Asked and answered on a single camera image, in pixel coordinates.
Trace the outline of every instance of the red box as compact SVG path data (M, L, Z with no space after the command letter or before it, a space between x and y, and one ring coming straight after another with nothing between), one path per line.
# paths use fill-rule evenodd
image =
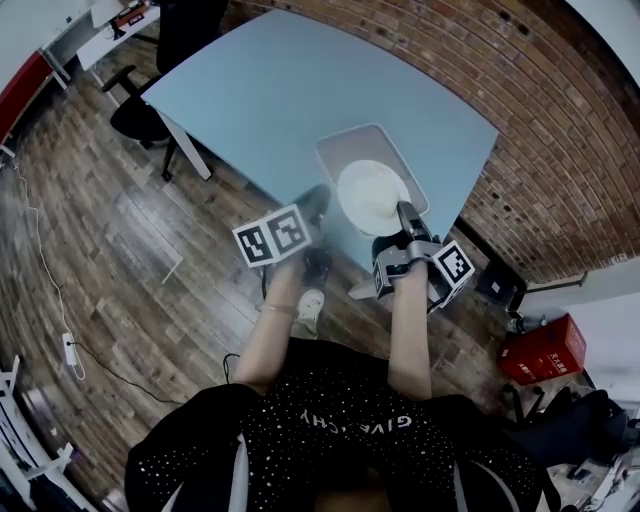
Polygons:
M505 342L498 366L526 385L581 372L587 344L569 314Z

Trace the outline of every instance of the wrist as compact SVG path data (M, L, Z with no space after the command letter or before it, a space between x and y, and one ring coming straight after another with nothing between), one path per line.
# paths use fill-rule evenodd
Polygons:
M414 262L406 275L395 282L396 293L413 292L416 288L426 288L429 273L427 263L422 260Z

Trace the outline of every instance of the sleeve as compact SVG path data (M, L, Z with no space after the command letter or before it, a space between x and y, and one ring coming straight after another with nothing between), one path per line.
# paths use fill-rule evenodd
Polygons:
M163 418L134 446L125 469L125 496L131 512L160 512L198 467L215 466L236 442L241 422L258 393L242 384L199 392Z

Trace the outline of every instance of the gray tray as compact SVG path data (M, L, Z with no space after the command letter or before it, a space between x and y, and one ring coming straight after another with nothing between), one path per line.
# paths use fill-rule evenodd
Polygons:
M331 135L319 140L316 148L335 184L338 183L340 173L351 162L376 160L393 169L405 182L411 203L418 214L424 215L429 211L429 201L423 190L380 126L368 124Z

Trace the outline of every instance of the white sneaker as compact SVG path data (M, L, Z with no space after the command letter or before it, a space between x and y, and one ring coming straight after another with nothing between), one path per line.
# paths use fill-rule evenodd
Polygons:
M293 324L292 335L298 338L316 339L318 317L323 306L324 293L321 290L312 288L304 292L298 301L298 317Z
M320 311L324 306L324 293L321 290L312 288L302 294L298 301L298 320L311 320L314 324L318 322Z

